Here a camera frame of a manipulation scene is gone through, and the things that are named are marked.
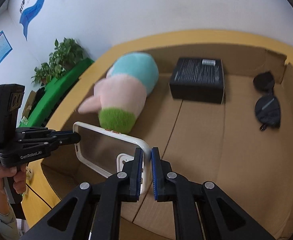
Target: yellow table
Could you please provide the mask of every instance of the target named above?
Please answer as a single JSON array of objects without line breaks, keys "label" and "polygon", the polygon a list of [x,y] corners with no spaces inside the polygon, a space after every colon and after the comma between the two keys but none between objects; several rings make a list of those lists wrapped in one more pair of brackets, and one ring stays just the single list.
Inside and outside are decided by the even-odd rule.
[{"label": "yellow table", "polygon": [[[76,87],[77,89],[80,88],[85,93],[88,92],[92,83],[100,79],[100,77],[106,72],[107,68],[112,65],[114,60],[127,52],[146,50],[157,46],[173,46],[194,43],[226,43],[264,47],[287,55],[287,63],[291,62],[293,64],[293,47],[270,38],[236,31],[179,31],[148,36],[114,46],[96,60],[96,62],[91,65],[82,76],[80,76],[80,81],[76,84]],[[72,114],[74,106],[79,105],[81,100],[82,98],[77,97],[74,94],[74,89],[72,89],[51,117],[47,125],[48,128],[61,130],[64,122]],[[40,166],[41,161],[42,160],[38,160],[29,164],[29,167],[34,173],[30,186],[53,207],[60,201],[60,199],[46,180]],[[29,191],[24,197],[22,206],[30,227],[50,210],[49,207],[31,191]]]}]

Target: sunglasses lens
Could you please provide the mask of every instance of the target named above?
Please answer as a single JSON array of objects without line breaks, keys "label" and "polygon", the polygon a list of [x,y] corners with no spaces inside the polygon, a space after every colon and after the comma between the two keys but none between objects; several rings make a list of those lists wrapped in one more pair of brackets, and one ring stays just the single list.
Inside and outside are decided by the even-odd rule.
[{"label": "sunglasses lens", "polygon": [[272,91],[275,81],[270,71],[261,73],[253,79],[255,88],[259,91]]},{"label": "sunglasses lens", "polygon": [[274,95],[261,97],[256,102],[255,115],[264,125],[280,127],[281,111],[278,99]]}]

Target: green surface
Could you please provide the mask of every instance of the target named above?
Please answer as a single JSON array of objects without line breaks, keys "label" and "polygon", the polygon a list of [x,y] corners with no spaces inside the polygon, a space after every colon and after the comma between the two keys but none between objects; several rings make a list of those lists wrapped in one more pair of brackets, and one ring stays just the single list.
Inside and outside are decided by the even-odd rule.
[{"label": "green surface", "polygon": [[135,124],[136,117],[133,113],[110,107],[99,112],[99,120],[104,129],[128,134]]},{"label": "green surface", "polygon": [[19,127],[40,127],[44,120],[48,118],[56,103],[63,94],[76,82],[80,75],[93,63],[93,60],[86,58],[74,66],[65,76],[59,80],[52,78],[51,82],[45,86],[45,94],[38,102],[28,118],[27,125],[20,123]]}]

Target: black box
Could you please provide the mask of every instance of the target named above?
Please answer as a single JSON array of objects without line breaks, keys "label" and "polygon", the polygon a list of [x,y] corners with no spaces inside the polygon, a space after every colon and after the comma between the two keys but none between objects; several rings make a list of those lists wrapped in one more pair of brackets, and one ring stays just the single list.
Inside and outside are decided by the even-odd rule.
[{"label": "black box", "polygon": [[221,104],[224,100],[222,61],[179,58],[169,85],[173,98]]}]

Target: stuffed animal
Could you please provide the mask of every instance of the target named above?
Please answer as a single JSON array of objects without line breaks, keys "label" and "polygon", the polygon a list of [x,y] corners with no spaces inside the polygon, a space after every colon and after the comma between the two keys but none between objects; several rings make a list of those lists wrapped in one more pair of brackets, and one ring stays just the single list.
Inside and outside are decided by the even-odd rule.
[{"label": "stuffed animal", "polygon": [[128,134],[143,110],[146,97],[159,79],[153,57],[133,52],[120,57],[106,78],[94,86],[94,96],[79,107],[80,114],[99,112],[104,129]]}]

